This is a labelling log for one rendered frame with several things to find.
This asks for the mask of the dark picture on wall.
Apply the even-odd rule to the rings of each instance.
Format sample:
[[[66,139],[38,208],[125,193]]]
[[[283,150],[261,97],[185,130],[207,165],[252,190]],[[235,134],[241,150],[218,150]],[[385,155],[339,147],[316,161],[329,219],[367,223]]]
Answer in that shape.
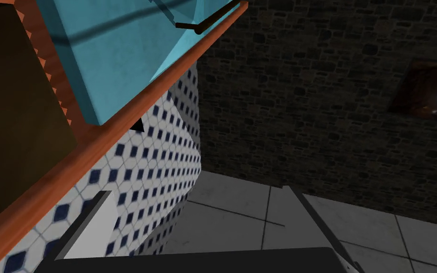
[[[414,58],[411,61],[387,111],[437,120],[437,60]]]

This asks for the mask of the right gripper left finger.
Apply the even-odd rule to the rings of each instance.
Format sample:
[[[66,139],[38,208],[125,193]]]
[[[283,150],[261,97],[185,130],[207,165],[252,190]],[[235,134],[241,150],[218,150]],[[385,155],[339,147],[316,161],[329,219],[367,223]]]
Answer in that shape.
[[[118,217],[114,193],[100,191],[53,249],[53,259],[103,257]]]

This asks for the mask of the teal cupboard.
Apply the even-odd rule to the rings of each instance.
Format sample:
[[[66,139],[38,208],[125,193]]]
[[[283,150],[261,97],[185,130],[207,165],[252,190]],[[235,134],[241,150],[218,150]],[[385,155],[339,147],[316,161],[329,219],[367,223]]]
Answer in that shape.
[[[102,125],[208,33],[232,0],[36,0],[85,122]]]

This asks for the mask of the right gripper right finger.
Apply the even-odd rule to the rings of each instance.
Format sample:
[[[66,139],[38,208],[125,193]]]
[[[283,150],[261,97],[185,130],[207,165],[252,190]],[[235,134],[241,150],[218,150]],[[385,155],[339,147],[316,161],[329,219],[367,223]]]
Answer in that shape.
[[[334,235],[332,230],[329,229],[325,221],[316,212],[311,203],[306,199],[304,194],[299,189],[291,188],[290,186],[283,186],[283,189],[286,191],[290,191],[292,194],[294,194],[295,198],[301,203],[302,207],[307,211],[309,216],[312,217],[318,228],[325,236],[326,240],[329,242],[329,244],[331,244],[336,254],[340,257],[340,261],[345,262],[347,273],[365,273],[361,265],[351,257],[345,247]]]

